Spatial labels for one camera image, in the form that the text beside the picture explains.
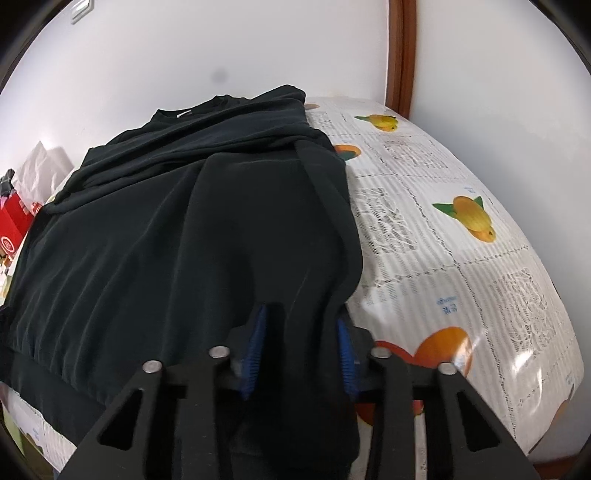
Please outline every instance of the red bag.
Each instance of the red bag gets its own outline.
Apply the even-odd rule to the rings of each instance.
[[[0,244],[11,260],[34,218],[16,192],[13,192],[0,210]]]

